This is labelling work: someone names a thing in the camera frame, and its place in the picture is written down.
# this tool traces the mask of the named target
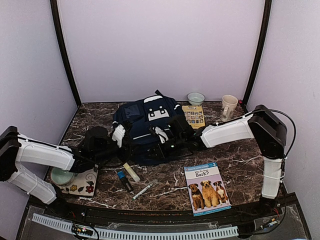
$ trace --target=dog's head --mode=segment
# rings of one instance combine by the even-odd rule
[[[198,184],[196,184],[196,183],[190,184],[188,187],[191,189],[191,192],[193,192],[193,193],[198,191]]]
[[[210,180],[204,180],[201,182],[201,186],[205,189],[208,189],[211,187],[211,181]]]
[[[216,187],[221,187],[221,181],[216,181],[213,185],[215,185]]]

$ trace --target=yellow flower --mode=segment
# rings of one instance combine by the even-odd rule
[[[74,192],[75,190],[77,190],[78,188],[77,188],[77,186],[76,185],[72,185],[71,187],[70,187],[70,191],[72,191],[72,192]]]

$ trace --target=brown dog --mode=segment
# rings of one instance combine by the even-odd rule
[[[198,189],[198,184],[194,183],[194,184],[190,184],[188,186],[191,189],[191,193],[192,193],[192,200],[193,200],[193,206],[194,206],[194,210],[198,210],[198,208],[201,207],[201,209],[205,209],[205,201],[204,198],[202,197],[202,194],[200,192],[200,190]]]
[[[202,185],[202,195],[204,199],[204,204],[207,208],[216,207],[219,204],[219,195],[211,186],[210,180],[204,180],[201,182]]]
[[[219,201],[220,201],[220,204],[222,203],[226,203],[228,201],[228,196],[227,196],[227,193],[226,193],[226,190],[225,188],[221,185],[221,181],[216,181],[213,185],[216,186],[216,189],[215,191],[219,194]]]

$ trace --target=black marker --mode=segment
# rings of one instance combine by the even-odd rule
[[[131,186],[130,182],[128,181],[128,179],[126,178],[125,174],[123,171],[120,171],[117,173],[120,181],[122,182],[123,186],[125,187],[125,189],[130,193],[132,192],[134,189]]]

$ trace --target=black frame post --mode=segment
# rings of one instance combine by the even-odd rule
[[[68,58],[68,54],[67,54],[65,40],[64,40],[64,36],[63,36],[62,28],[61,28],[57,0],[50,0],[50,5],[51,5],[52,18],[53,18],[53,23],[54,23],[54,28],[55,28],[55,34],[56,34],[56,38],[58,40],[60,54],[62,57],[65,73],[68,78],[75,103],[78,107],[80,107],[82,102],[81,102],[81,99],[79,96],[79,92],[77,89],[77,85],[76,85],[75,78],[74,78],[74,75],[71,70],[71,66],[70,66],[70,62],[69,62],[69,58]]]
[[[267,35],[268,23],[269,23],[269,18],[270,18],[270,13],[271,13],[271,4],[272,4],[272,0],[265,0],[265,2],[264,2],[264,10],[263,10],[263,17],[262,17],[262,24],[261,24],[261,29],[260,29],[259,40],[258,40],[258,44],[256,47],[256,52],[255,52],[255,56],[254,56],[254,60],[253,60],[253,65],[252,65],[250,77],[249,77],[248,84],[246,86],[246,90],[245,90],[243,100],[241,103],[242,107],[244,109],[247,108],[247,104],[248,104],[252,89],[255,84],[256,76],[258,73],[259,64],[260,64],[262,52],[263,52],[264,45],[265,45],[266,35]]]

